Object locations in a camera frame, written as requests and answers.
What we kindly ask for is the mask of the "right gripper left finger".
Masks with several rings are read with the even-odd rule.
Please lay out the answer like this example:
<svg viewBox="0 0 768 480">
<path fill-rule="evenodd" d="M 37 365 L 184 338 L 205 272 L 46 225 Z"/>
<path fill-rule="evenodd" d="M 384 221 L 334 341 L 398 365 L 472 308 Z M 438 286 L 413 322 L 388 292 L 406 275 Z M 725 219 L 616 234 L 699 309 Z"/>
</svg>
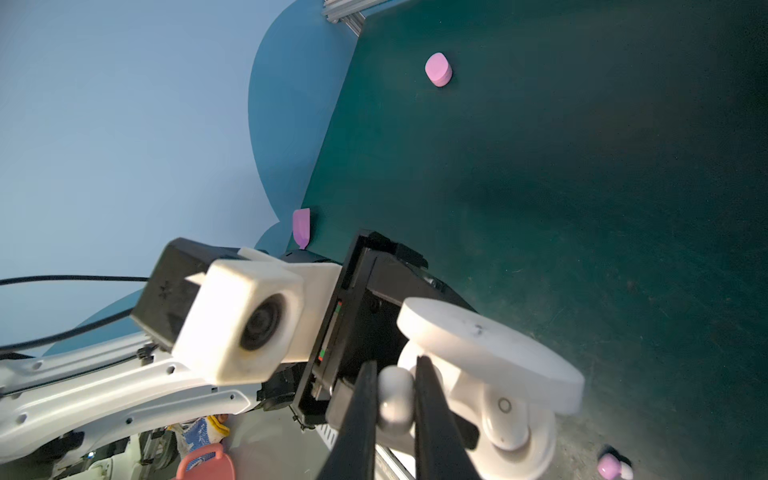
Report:
<svg viewBox="0 0 768 480">
<path fill-rule="evenodd" d="M 374 478 L 378 417 L 377 363 L 365 362 L 343 418 L 337 440 L 318 479 Z"/>
</svg>

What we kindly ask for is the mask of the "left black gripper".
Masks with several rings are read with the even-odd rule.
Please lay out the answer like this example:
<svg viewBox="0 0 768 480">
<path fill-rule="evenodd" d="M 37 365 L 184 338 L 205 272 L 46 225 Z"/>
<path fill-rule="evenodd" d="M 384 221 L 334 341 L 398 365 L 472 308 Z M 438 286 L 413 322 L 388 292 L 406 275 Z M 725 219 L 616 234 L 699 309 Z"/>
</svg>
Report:
<svg viewBox="0 0 768 480">
<path fill-rule="evenodd" d="M 397 317 L 410 297 L 444 301 L 472 310 L 448 284 L 427 271 L 410 247 L 370 230 L 357 232 L 348 250 L 310 350 L 291 410 L 303 426 L 326 422 L 332 390 L 353 382 L 369 361 L 397 362 L 407 339 Z"/>
</svg>

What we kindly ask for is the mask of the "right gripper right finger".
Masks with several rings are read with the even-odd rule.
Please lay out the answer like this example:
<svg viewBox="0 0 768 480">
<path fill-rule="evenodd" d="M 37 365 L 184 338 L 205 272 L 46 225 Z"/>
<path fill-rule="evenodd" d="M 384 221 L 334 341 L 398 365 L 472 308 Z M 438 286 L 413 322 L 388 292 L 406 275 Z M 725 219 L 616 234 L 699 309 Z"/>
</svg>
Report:
<svg viewBox="0 0 768 480">
<path fill-rule="evenodd" d="M 427 356 L 417 359 L 415 398 L 416 478 L 478 480 L 480 476 L 462 444 L 436 370 Z"/>
</svg>

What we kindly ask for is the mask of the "white earbud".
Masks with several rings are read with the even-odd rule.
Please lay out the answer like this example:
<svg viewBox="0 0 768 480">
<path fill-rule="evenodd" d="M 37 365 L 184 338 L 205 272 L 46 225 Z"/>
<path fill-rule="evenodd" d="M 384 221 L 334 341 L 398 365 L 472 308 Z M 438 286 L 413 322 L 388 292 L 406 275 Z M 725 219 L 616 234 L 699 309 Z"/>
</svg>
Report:
<svg viewBox="0 0 768 480">
<path fill-rule="evenodd" d="M 414 422 L 414 377 L 409 370 L 398 366 L 383 368 L 377 380 L 378 427 L 386 434 L 399 436 L 408 433 Z"/>
</svg>

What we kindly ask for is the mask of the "white earbud charging case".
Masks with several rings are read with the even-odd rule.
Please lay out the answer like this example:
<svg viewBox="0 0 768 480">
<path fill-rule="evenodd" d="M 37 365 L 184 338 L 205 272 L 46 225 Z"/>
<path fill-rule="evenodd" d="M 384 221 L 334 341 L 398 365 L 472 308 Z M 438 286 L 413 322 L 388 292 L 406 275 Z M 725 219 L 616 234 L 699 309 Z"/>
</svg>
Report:
<svg viewBox="0 0 768 480">
<path fill-rule="evenodd" d="M 537 479 L 555 453 L 556 418 L 579 412 L 585 378 L 548 347 L 503 324 L 439 300 L 404 301 L 407 338 L 398 365 L 430 358 L 453 417 L 478 438 L 466 448 L 483 479 Z"/>
</svg>

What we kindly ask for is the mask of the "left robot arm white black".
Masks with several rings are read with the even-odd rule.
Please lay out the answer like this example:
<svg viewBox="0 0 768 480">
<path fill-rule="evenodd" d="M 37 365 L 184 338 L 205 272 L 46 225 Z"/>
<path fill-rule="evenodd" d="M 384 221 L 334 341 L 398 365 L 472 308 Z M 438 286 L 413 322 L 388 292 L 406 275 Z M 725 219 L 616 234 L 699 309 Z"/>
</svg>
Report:
<svg viewBox="0 0 768 480">
<path fill-rule="evenodd" d="M 372 231 L 343 264 L 293 251 L 213 247 L 179 238 L 164 249 L 131 319 L 140 335 L 47 359 L 1 364 L 1 459 L 24 457 L 89 422 L 195 387 L 265 385 L 302 375 L 291 406 L 321 425 L 338 381 L 396 362 L 403 302 L 464 300 L 409 247 Z"/>
</svg>

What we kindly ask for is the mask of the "purple earbud charging case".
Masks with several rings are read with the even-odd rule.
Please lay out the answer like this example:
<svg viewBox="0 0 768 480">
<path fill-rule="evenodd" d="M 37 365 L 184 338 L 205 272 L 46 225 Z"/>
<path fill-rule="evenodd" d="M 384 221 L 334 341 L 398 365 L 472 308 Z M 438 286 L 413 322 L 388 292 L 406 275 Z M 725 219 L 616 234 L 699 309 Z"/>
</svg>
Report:
<svg viewBox="0 0 768 480">
<path fill-rule="evenodd" d="M 442 52 L 432 54 L 425 63 L 425 74 L 436 87 L 445 87 L 453 77 L 453 69 Z"/>
</svg>

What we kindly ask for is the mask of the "pink watering can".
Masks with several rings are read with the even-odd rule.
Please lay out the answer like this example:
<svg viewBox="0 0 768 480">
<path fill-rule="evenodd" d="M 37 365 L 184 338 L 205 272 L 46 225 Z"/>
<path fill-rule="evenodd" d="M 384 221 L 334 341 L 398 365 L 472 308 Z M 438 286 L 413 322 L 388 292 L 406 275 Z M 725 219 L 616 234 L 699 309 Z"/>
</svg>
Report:
<svg viewBox="0 0 768 480">
<path fill-rule="evenodd" d="M 235 480 L 232 459 L 220 443 L 209 444 L 181 459 L 176 480 Z"/>
</svg>

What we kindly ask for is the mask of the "purple earbud right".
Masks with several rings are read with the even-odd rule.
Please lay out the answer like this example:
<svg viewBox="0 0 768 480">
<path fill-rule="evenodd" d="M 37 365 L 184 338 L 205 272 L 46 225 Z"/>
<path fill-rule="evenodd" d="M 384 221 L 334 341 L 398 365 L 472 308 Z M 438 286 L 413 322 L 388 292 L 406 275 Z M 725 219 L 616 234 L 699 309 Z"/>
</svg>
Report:
<svg viewBox="0 0 768 480">
<path fill-rule="evenodd" d="M 605 480 L 634 479 L 634 469 L 631 462 L 614 450 L 607 450 L 600 455 L 597 472 Z"/>
</svg>

